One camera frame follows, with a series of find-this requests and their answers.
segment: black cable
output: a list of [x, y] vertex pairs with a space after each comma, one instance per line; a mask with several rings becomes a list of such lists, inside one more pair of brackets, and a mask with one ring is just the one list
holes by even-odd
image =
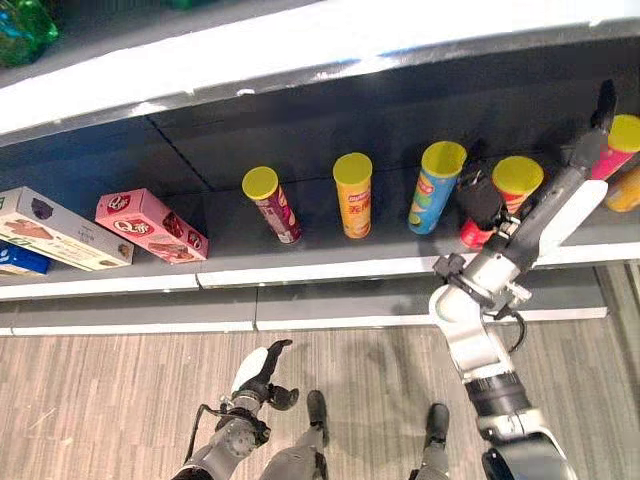
[[515, 310], [511, 310], [511, 308], [509, 308], [508, 305], [505, 305], [504, 307], [502, 307], [500, 311], [495, 315], [491, 315], [491, 314], [487, 314], [487, 315], [493, 318], [494, 320], [496, 320], [497, 322], [499, 322], [500, 320], [508, 316], [511, 316], [516, 319], [516, 322], [518, 322], [518, 327], [520, 327], [520, 333], [518, 334], [518, 339], [516, 340], [516, 343], [514, 343], [513, 346], [509, 349], [509, 353], [513, 353], [516, 350], [518, 350], [524, 343], [525, 339], [527, 338], [527, 324], [525, 323], [524, 318], [522, 318], [522, 315], [520, 315]]
[[522, 315], [520, 315], [518, 312], [512, 311], [511, 316], [513, 316], [518, 322], [518, 325], [520, 325], [520, 335], [518, 335], [518, 340], [516, 340], [516, 343], [514, 343], [513, 346], [509, 349], [509, 353], [513, 353], [518, 350], [524, 343], [524, 339], [527, 338], [527, 324], [525, 323], [524, 318], [522, 318]]
[[196, 433], [198, 432], [198, 426], [200, 425], [200, 418], [205, 411], [210, 413], [211, 415], [216, 415], [217, 413], [219, 413], [218, 411], [214, 410], [209, 405], [206, 405], [204, 403], [198, 407], [198, 411], [196, 412], [196, 419], [193, 422], [193, 428], [191, 429], [191, 439], [189, 440], [189, 448], [187, 449], [187, 456], [184, 458], [184, 463], [187, 463], [187, 461], [191, 458], [191, 455], [193, 455], [193, 447], [196, 443]]

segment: wooden floor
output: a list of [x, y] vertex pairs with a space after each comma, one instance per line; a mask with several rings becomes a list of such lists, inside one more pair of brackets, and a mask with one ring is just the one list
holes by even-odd
[[[0, 478], [168, 480], [197, 405], [217, 403], [247, 353], [285, 336], [294, 345], [274, 379], [325, 393], [333, 480], [406, 479], [436, 400], [452, 412], [451, 478], [483, 478], [472, 408], [432, 328], [2, 338]], [[637, 379], [633, 386], [611, 320], [533, 325], [514, 361], [581, 479], [639, 478]], [[263, 417], [272, 439], [235, 479], [257, 479], [306, 428], [304, 402]], [[205, 419], [199, 443], [212, 427]]]

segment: shelf board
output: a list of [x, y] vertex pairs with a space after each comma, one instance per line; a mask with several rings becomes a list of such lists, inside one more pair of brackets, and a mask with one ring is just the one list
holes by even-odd
[[[520, 307], [525, 320], [558, 321], [603, 318], [607, 307], [592, 268], [532, 271], [521, 284], [533, 297]], [[258, 290], [258, 330], [379, 328], [433, 325], [430, 295], [442, 285], [435, 277]], [[492, 323], [490, 317], [485, 321]], [[515, 319], [505, 318], [511, 323]]]
[[[533, 271], [527, 321], [603, 318], [592, 268]], [[0, 336], [118, 335], [433, 325], [433, 276], [284, 287], [60, 298], [0, 304]], [[506, 318], [500, 323], [511, 323]]]
[[[198, 204], [206, 208], [208, 260], [170, 265], [137, 248], [130, 267], [84, 272], [54, 263], [47, 276], [1, 278], [0, 301], [415, 276], [432, 274], [441, 255], [472, 258], [459, 241], [460, 218], [452, 202], [432, 234], [419, 236], [407, 228], [416, 175], [413, 168], [374, 175], [373, 229], [361, 240], [342, 232], [332, 179], [284, 185], [303, 228], [294, 245], [278, 242], [240, 190], [173, 197], [168, 203], [180, 214]], [[601, 206], [537, 266], [639, 259], [639, 232], [640, 211], [619, 214]]]
[[637, 35], [633, 2], [619, 11], [592, 0], [580, 9], [570, 0], [545, 9], [517, 2], [507, 17], [501, 4], [456, 0], [434, 10], [403, 3], [362, 8], [337, 0], [250, 0], [191, 12], [81, 8], [43, 58], [0, 74], [7, 112], [0, 118], [0, 146], [408, 65]]

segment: red chip can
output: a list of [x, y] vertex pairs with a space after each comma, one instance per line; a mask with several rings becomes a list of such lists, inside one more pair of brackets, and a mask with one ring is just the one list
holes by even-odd
[[460, 240], [472, 250], [481, 249], [489, 241], [491, 235], [493, 235], [493, 230], [480, 230], [476, 222], [470, 218], [467, 218], [460, 229]]
[[249, 170], [242, 179], [242, 190], [258, 206], [282, 243], [294, 243], [300, 238], [300, 224], [273, 169], [256, 167]]

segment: cardboard box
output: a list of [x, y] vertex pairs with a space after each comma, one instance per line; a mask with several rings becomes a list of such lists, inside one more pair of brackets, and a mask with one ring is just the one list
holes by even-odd
[[0, 239], [89, 271], [133, 257], [131, 243], [27, 187], [0, 193]]
[[207, 238], [146, 188], [103, 195], [96, 222], [169, 263], [207, 259]]
[[49, 258], [8, 242], [0, 242], [0, 273], [5, 275], [44, 275]]

